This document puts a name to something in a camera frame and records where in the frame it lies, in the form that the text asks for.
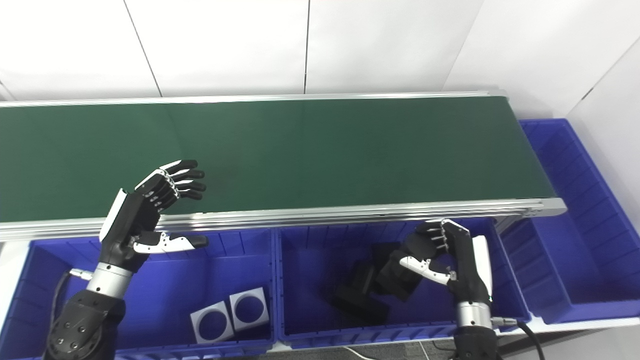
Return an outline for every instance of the floor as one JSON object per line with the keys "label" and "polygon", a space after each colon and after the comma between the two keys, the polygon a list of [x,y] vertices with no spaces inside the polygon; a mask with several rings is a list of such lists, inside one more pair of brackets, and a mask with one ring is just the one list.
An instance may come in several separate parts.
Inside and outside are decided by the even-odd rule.
{"label": "floor", "polygon": [[335,347],[270,352],[260,356],[238,357],[238,360],[448,360],[453,353],[453,351],[448,350],[453,348],[453,340],[357,345],[351,348],[363,357],[358,357],[345,348]]}

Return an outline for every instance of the robotic hand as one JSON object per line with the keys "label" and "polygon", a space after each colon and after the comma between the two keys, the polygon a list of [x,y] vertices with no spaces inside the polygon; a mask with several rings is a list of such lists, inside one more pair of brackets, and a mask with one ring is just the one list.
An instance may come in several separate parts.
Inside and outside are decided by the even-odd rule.
{"label": "robotic hand", "polygon": [[[471,238],[468,229],[448,219],[425,222],[405,239],[406,256],[399,264],[421,276],[446,285],[454,295],[458,328],[456,351],[465,360],[496,359],[497,337],[491,318],[492,275],[484,236]],[[457,271],[436,262],[449,253],[456,258]]]}
{"label": "robotic hand", "polygon": [[208,245],[206,236],[155,232],[160,212],[180,198],[199,200],[206,186],[195,160],[164,165],[142,180],[131,193],[118,191],[100,230],[100,258],[90,279],[53,321],[44,359],[113,359],[117,326],[124,317],[122,300],[133,274],[149,254],[193,250]]}

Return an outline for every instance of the white block with circular hole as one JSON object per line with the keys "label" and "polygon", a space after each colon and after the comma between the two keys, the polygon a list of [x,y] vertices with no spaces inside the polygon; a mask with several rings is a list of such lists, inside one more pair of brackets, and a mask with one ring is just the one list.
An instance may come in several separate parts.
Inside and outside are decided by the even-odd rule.
{"label": "white block with circular hole", "polygon": [[[202,322],[202,319],[204,319],[204,317],[210,313],[221,313],[227,320],[225,330],[222,332],[222,334],[220,334],[220,336],[215,339],[207,339],[200,334],[200,323]],[[231,320],[229,319],[229,313],[227,312],[227,307],[225,306],[224,301],[213,304],[211,306],[207,306],[204,309],[192,313],[191,323],[193,324],[193,332],[196,336],[196,342],[198,344],[217,343],[219,341],[225,341],[234,335],[234,330],[231,326]]]}
{"label": "white block with circular hole", "polygon": [[[249,298],[255,298],[260,301],[260,303],[262,304],[262,313],[260,314],[260,316],[258,316],[258,319],[252,322],[244,322],[238,319],[238,311],[236,307],[244,299],[249,299]],[[255,288],[252,290],[233,294],[229,296],[229,302],[231,305],[231,314],[234,319],[234,329],[236,331],[242,331],[245,329],[250,329],[252,327],[257,327],[257,326],[269,323],[269,312],[267,311],[267,303],[264,300],[264,290],[262,288]]]}

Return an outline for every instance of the white wall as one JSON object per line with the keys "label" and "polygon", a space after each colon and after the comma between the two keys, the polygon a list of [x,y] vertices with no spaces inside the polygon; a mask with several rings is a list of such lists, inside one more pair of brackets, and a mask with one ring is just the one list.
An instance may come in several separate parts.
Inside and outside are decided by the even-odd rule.
{"label": "white wall", "polygon": [[306,1],[127,4],[164,96],[303,93]]}
{"label": "white wall", "polygon": [[0,81],[18,100],[158,96],[121,1],[0,1]]}
{"label": "white wall", "polygon": [[[640,40],[567,116],[640,231]],[[606,330],[545,347],[554,359],[637,359],[640,327]],[[535,360],[535,352],[512,360]]]}
{"label": "white wall", "polygon": [[440,91],[482,0],[313,0],[307,93]]}
{"label": "white wall", "polygon": [[564,117],[640,37],[640,2],[485,0],[445,90],[507,90],[521,119]]}
{"label": "white wall", "polygon": [[640,231],[640,40],[567,118]]}
{"label": "white wall", "polygon": [[640,37],[634,0],[126,5],[0,0],[0,81],[19,100],[503,88],[521,118],[562,117]]}

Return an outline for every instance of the circular cutout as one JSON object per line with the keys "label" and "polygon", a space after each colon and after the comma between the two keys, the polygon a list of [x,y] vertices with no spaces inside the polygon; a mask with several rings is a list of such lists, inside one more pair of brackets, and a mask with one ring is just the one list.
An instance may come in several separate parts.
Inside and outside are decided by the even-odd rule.
{"label": "circular cutout", "polygon": [[227,328],[227,317],[219,311],[211,311],[202,317],[198,330],[200,337],[206,340],[219,338]]}
{"label": "circular cutout", "polygon": [[236,304],[236,318],[242,322],[252,323],[262,315],[264,306],[257,297],[247,296]]}

